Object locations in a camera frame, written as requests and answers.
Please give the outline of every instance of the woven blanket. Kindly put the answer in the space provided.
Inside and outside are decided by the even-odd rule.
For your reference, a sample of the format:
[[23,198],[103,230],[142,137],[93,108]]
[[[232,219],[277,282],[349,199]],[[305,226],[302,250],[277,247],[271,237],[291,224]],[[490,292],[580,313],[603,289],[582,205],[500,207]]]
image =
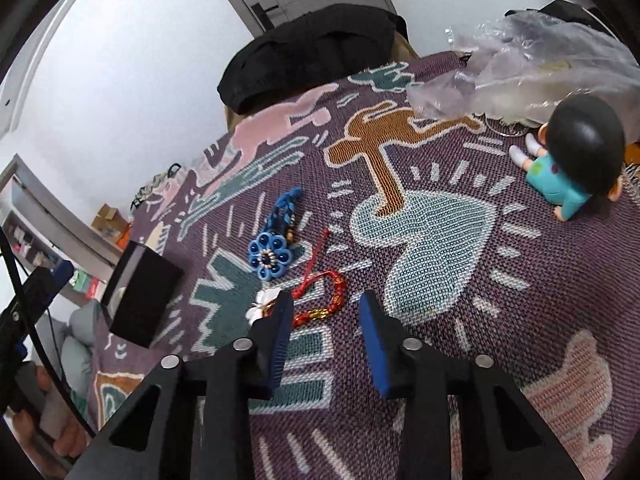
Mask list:
[[[475,116],[415,118],[406,88],[459,64],[436,54],[276,104],[157,189],[132,239],[185,277],[150,349],[98,324],[93,423],[101,427],[164,355],[197,359],[245,335],[256,293],[299,284],[327,227],[316,270],[343,273],[347,302],[292,332],[281,387],[250,405],[259,479],[395,478],[404,403],[372,386],[357,316],[367,288],[445,354],[490,355],[585,478],[603,478],[640,428],[638,206],[627,183],[619,202],[590,203],[559,222],[507,155],[510,144],[524,149],[522,137]],[[304,191],[296,259],[263,283],[247,246],[294,186]],[[331,295],[329,280],[317,282],[296,310]],[[451,433],[459,478],[455,413]]]

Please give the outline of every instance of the plastic bag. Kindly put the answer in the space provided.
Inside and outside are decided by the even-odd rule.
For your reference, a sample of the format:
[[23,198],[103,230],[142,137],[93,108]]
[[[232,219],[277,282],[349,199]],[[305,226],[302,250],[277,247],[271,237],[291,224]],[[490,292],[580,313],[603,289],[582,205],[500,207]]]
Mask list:
[[471,58],[464,69],[407,89],[418,116],[475,113],[534,126],[569,95],[593,92],[616,110],[628,143],[640,138],[640,67],[615,38],[533,11],[481,25],[474,36],[448,33],[452,50]]

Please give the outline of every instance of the black hair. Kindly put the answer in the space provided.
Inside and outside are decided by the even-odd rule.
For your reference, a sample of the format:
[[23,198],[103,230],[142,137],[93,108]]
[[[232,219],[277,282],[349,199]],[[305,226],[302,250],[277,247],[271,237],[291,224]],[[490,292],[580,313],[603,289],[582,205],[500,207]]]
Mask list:
[[625,134],[615,110],[591,94],[562,101],[546,129],[549,153],[587,193],[607,194],[620,176]]

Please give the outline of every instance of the black cable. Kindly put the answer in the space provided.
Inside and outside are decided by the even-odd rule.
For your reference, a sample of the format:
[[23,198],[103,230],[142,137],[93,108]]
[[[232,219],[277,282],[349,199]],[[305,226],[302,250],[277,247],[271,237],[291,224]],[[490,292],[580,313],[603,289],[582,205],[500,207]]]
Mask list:
[[[24,272],[25,276],[28,276],[29,273],[27,272],[27,269],[24,268],[24,265],[22,264],[22,262],[18,259],[18,256],[16,256],[15,253],[12,253],[12,254],[14,255],[15,261],[18,263],[18,265],[20,265],[22,272]],[[66,390],[69,391],[69,383],[66,382],[65,369],[62,367],[62,359],[60,358],[60,350],[58,350],[58,342],[56,341],[56,332],[55,330],[53,330],[53,321],[51,320],[51,311],[49,310],[49,307],[47,307],[47,315],[49,316],[49,328],[51,329],[51,339],[53,341],[53,348],[56,349],[56,356],[58,358],[58,364],[60,365],[60,373],[62,374],[62,381],[63,383],[65,383]]]
[[31,337],[31,342],[33,342],[33,346],[36,349],[36,352],[40,356],[42,361],[42,365],[45,367],[45,370],[51,377],[51,381],[53,382],[56,389],[59,391],[60,396],[64,399],[66,405],[73,413],[74,417],[78,420],[80,425],[84,428],[84,430],[88,433],[88,435],[93,438],[95,437],[95,431],[89,426],[84,417],[78,412],[78,408],[71,400],[71,397],[67,393],[62,381],[58,377],[58,374],[53,369],[51,365],[51,361],[49,361],[49,357],[47,353],[44,351],[42,347],[42,342],[40,341],[40,337],[36,332],[35,325],[32,323],[31,318],[29,316],[29,312],[27,309],[26,299],[24,297],[24,288],[22,287],[22,282],[20,281],[20,274],[18,274],[18,267],[15,265],[15,255],[11,248],[11,244],[4,234],[4,230],[0,227],[0,251],[2,257],[4,258],[4,263],[6,265],[6,270],[9,273],[9,279],[11,279],[11,284],[14,288],[15,297],[17,300],[17,307],[20,311],[20,315],[27,327],[27,332]]

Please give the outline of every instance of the cardboard box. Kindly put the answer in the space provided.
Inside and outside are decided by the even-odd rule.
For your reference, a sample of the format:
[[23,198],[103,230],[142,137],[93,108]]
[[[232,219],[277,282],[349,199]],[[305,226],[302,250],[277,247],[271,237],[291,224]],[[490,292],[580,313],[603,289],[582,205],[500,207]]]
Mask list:
[[109,207],[105,204],[98,211],[91,227],[98,231],[103,238],[116,243],[129,228],[129,222],[115,207]]

